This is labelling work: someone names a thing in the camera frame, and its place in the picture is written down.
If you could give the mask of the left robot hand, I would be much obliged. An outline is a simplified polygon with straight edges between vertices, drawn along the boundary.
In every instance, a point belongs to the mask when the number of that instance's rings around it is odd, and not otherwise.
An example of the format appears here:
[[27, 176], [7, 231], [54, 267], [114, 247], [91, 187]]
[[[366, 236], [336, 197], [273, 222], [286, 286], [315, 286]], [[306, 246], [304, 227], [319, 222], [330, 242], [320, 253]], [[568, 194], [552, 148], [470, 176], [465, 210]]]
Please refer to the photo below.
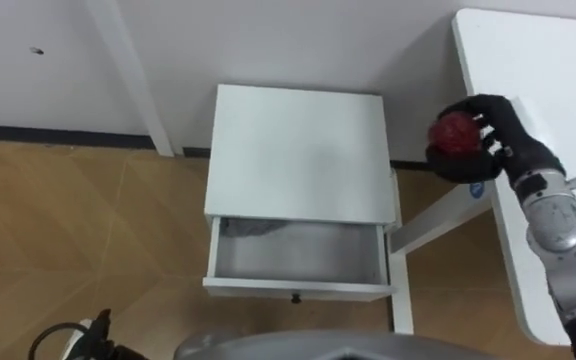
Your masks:
[[147, 360], [139, 352], [109, 339], [111, 310], [102, 310], [88, 326], [86, 331], [76, 331], [69, 339], [64, 360]]

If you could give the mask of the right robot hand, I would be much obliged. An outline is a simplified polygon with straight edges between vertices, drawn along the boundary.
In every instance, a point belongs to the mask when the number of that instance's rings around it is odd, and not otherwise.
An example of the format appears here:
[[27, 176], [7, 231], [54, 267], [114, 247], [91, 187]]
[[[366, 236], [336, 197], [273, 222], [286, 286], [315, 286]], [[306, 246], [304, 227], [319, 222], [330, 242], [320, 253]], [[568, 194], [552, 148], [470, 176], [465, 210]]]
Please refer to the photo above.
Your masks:
[[474, 151], [462, 153], [441, 149], [434, 141], [426, 147], [429, 168], [439, 177], [457, 184], [496, 179], [506, 173], [511, 182], [529, 171], [564, 167], [559, 158], [542, 142], [533, 138], [521, 124], [510, 100], [500, 95], [478, 94], [466, 97], [446, 108], [439, 120], [454, 113], [476, 116], [480, 129], [489, 125], [492, 131], [479, 140]]

